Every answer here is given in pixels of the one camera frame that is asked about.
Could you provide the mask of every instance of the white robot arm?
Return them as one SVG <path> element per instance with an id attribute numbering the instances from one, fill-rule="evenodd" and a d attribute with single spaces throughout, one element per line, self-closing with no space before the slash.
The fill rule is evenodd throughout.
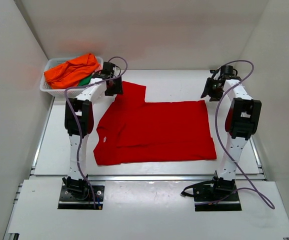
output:
<path id="1" fill-rule="evenodd" d="M 214 173 L 213 179 L 200 182 L 186 187 L 181 195 L 194 197 L 196 202 L 218 203 L 219 200 L 236 202 L 239 200 L 236 188 L 236 170 L 244 146 L 250 137 L 256 132 L 261 111 L 261 102 L 253 99 L 240 84 L 240 77 L 234 75 L 234 68 L 230 65 L 222 66 L 217 72 L 206 81 L 201 98 L 210 96 L 211 102 L 221 99 L 224 92 L 233 88 L 227 95 L 231 101 L 231 106 L 225 120 L 225 131 L 227 132 L 226 152 L 223 153 L 222 161 Z M 193 188 L 193 194 L 185 192 Z M 208 206 L 203 203 L 196 204 L 196 211 L 206 210 L 208 207 L 215 209 L 216 206 Z M 232 204 L 228 209 L 241 209 L 239 204 Z"/>
<path id="2" fill-rule="evenodd" d="M 104 62 L 102 70 L 93 74 L 90 84 L 115 78 L 118 76 L 117 72 L 115 64 Z M 103 93 L 106 96 L 122 94 L 122 78 L 118 77 L 114 81 L 108 80 L 90 86 L 83 90 L 76 98 L 69 98 L 75 113 L 70 110 L 68 103 L 66 103 L 65 106 L 64 126 L 67 129 L 70 139 L 70 165 L 67 178 L 64 177 L 62 180 L 67 192 L 77 199 L 84 199 L 89 192 L 89 186 L 83 179 L 87 177 L 86 148 L 89 134 L 94 128 L 93 104 Z M 81 136 L 74 114 L 80 123 Z M 81 138 L 82 144 L 79 150 L 79 162 L 77 162 L 77 152 Z"/>

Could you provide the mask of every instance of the white platform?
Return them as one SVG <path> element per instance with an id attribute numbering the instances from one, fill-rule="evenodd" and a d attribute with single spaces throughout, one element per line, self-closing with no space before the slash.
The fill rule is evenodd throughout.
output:
<path id="1" fill-rule="evenodd" d="M 129 70 L 123 76 L 126 82 L 147 86 L 146 102 L 198 101 L 206 80 L 208 70 Z M 206 101 L 211 136 L 215 143 L 217 160 L 199 160 L 182 162 L 145 162 L 112 166 L 98 166 L 93 150 L 99 137 L 96 127 L 104 115 L 113 97 L 101 97 L 93 106 L 94 129 L 87 144 L 87 172 L 89 175 L 213 175 L 223 156 L 223 150 L 217 140 L 215 130 L 215 110 L 217 102 Z M 224 130 L 225 119 L 231 103 L 228 98 L 222 102 L 219 111 L 220 135 L 224 142 L 227 133 Z M 67 175 L 69 169 L 70 142 L 64 127 L 65 101 L 56 98 L 52 107 L 45 136 L 41 145 L 35 175 Z M 243 149 L 240 165 L 247 174 L 258 174 L 256 158 L 248 143 Z"/>
<path id="2" fill-rule="evenodd" d="M 274 182 L 255 185 L 274 203 L 271 210 L 249 191 L 239 192 L 242 211 L 195 212 L 179 194 L 188 181 L 105 183 L 103 210 L 57 209 L 60 177 L 25 180 L 9 233 L 19 240 L 283 240 L 289 220 Z M 237 181 L 237 187 L 249 187 Z"/>

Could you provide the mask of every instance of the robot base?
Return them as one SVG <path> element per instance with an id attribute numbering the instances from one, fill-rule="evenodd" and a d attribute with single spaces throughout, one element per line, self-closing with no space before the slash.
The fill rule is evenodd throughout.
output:
<path id="1" fill-rule="evenodd" d="M 80 210 L 102 210 L 105 195 L 105 186 L 94 185 L 93 191 L 95 194 L 95 208 L 94 200 L 91 192 L 84 198 L 78 198 L 68 192 L 65 185 L 62 185 L 58 203 L 58 209 L 80 209 Z"/>
<path id="2" fill-rule="evenodd" d="M 214 193 L 213 186 L 197 185 L 193 188 L 194 210 L 196 212 L 218 212 L 218 211 L 241 211 L 241 204 L 238 192 L 232 193 L 229 197 L 216 204 L 199 204 L 213 202 L 226 197 L 223 194 Z"/>

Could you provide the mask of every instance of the laundry basket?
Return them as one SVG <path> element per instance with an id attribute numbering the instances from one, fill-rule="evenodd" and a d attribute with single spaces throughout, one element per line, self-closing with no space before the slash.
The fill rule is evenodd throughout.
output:
<path id="1" fill-rule="evenodd" d="M 45 68 L 44 68 L 44 72 L 55 67 L 58 66 L 59 64 L 63 64 L 64 62 L 70 60 L 70 59 L 74 59 L 75 57 L 60 57 L 60 58 L 52 58 L 48 61 L 48 63 L 46 64 Z M 104 65 L 104 60 L 97 56 L 96 57 L 98 63 L 101 65 L 101 68 Z M 40 90 L 43 92 L 47 92 L 49 94 L 51 94 L 54 97 L 61 97 L 64 98 L 64 92 L 65 89 L 51 89 L 50 85 L 46 82 L 45 79 L 45 75 L 43 74 L 41 77 L 41 81 L 40 81 Z M 72 89 L 68 91 L 68 96 L 70 98 L 74 98 L 77 95 L 79 95 L 84 89 Z"/>

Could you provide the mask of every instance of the purple cable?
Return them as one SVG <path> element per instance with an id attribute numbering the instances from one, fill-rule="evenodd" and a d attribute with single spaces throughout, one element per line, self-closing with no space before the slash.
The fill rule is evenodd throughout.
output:
<path id="1" fill-rule="evenodd" d="M 269 207 L 271 208 L 272 210 L 276 209 L 275 205 L 270 201 L 270 199 L 265 196 L 263 193 L 261 193 L 257 188 L 256 186 L 254 185 L 254 183 L 250 180 L 250 178 L 247 176 L 247 174 L 242 170 L 242 168 L 239 166 L 239 164 L 234 160 L 234 158 L 230 155 L 230 153 L 226 150 L 226 147 L 225 145 L 223 144 L 223 142 L 221 141 L 221 138 L 220 138 L 220 135 L 219 135 L 219 129 L 218 129 L 218 112 L 219 112 L 219 108 L 220 108 L 220 104 L 221 102 L 223 101 L 223 99 L 225 98 L 225 96 L 232 90 L 234 89 L 235 87 L 237 87 L 239 84 L 241 84 L 243 81 L 245 81 L 247 78 L 250 77 L 250 75 L 254 72 L 254 69 L 255 69 L 255 66 L 254 64 L 251 62 L 251 61 L 248 61 L 248 60 L 235 60 L 235 61 L 230 61 L 230 62 L 227 62 L 226 64 L 224 64 L 223 66 L 225 65 L 228 65 L 228 64 L 232 64 L 232 63 L 237 63 L 237 62 L 244 62 L 244 63 L 249 63 L 251 65 L 251 71 L 249 72 L 249 74 L 243 78 L 239 83 L 233 85 L 232 87 L 230 87 L 226 92 L 223 93 L 223 96 L 221 97 L 221 99 L 219 100 L 219 103 L 218 105 L 216 106 L 216 110 L 215 110 L 215 132 L 216 132 L 216 136 L 220 142 L 220 145 L 222 147 L 222 149 L 224 150 L 224 152 L 228 155 L 228 157 L 233 161 L 233 163 L 236 165 L 236 167 L 240 170 L 240 172 L 242 173 L 242 175 L 245 177 L 245 179 L 250 183 L 250 185 L 253 187 L 252 188 L 249 188 L 249 187 L 241 187 L 241 188 L 238 188 L 236 190 L 234 190 L 232 192 L 232 194 L 240 191 L 240 190 L 251 190 L 251 191 L 254 191 L 255 193 L 257 193 L 259 195 L 259 197 L 264 201 L 264 203 Z M 209 205 L 209 204 L 217 204 L 219 202 L 221 202 L 222 200 L 228 198 L 228 196 L 225 196 L 224 198 L 220 199 L 220 200 L 216 200 L 216 201 L 210 201 L 210 202 L 202 202 L 202 203 L 197 203 L 196 205 Z"/>
<path id="2" fill-rule="evenodd" d="M 82 137 L 83 131 L 82 131 L 82 129 L 81 129 L 81 125 L 80 125 L 79 119 L 78 119 L 78 117 L 77 117 L 77 115 L 76 115 L 76 112 L 75 112 L 75 110 L 74 110 L 74 108 L 73 108 L 73 106 L 71 105 L 71 102 L 70 102 L 70 100 L 69 100 L 68 91 L 71 90 L 71 89 L 85 89 L 85 88 L 89 88 L 89 87 L 92 87 L 92 86 L 97 85 L 97 84 L 104 83 L 104 82 L 106 82 L 106 81 L 108 81 L 108 80 L 111 81 L 111 80 L 116 80 L 116 79 L 120 78 L 120 77 L 121 77 L 122 75 L 124 75 L 125 72 L 127 71 L 127 69 L 128 69 L 128 63 L 127 63 L 127 61 L 126 61 L 123 57 L 120 57 L 120 56 L 114 56 L 114 57 L 110 58 L 110 59 L 108 60 L 108 62 L 110 62 L 112 59 L 122 59 L 122 60 L 124 61 L 124 63 L 125 63 L 125 69 L 124 69 L 124 71 L 123 71 L 120 75 L 118 75 L 118 76 L 116 76 L 116 77 L 104 79 L 104 80 L 101 80 L 101 81 L 97 81 L 97 82 L 95 82 L 95 83 L 91 83 L 91 84 L 85 85 L 85 86 L 71 86 L 71 87 L 68 87 L 68 88 L 66 88 L 66 89 L 64 90 L 65 100 L 66 100 L 66 102 L 68 103 L 68 106 L 69 106 L 69 108 L 70 108 L 70 110 L 71 110 L 71 112 L 72 112 L 72 114 L 73 114 L 74 120 L 75 120 L 75 122 L 76 122 L 76 124 L 77 124 L 77 126 L 78 126 L 79 136 L 80 136 L 80 141 L 79 141 L 78 149 L 77 149 L 77 151 L 76 151 L 76 164 L 77 164 L 77 166 L 78 166 L 79 173 L 81 174 L 83 180 L 85 180 L 85 181 L 88 183 L 88 185 L 90 186 L 90 188 L 91 188 L 91 193 L 92 193 L 92 198 L 93 198 L 93 208 L 94 208 L 94 209 L 96 209 L 95 191 L 94 191 L 94 188 L 93 188 L 93 186 L 91 185 L 91 183 L 88 181 L 88 178 L 84 175 L 83 171 L 81 170 L 80 163 L 79 163 L 79 151 L 80 151 L 81 145 L 82 145 L 82 143 L 83 143 L 83 137 Z"/>

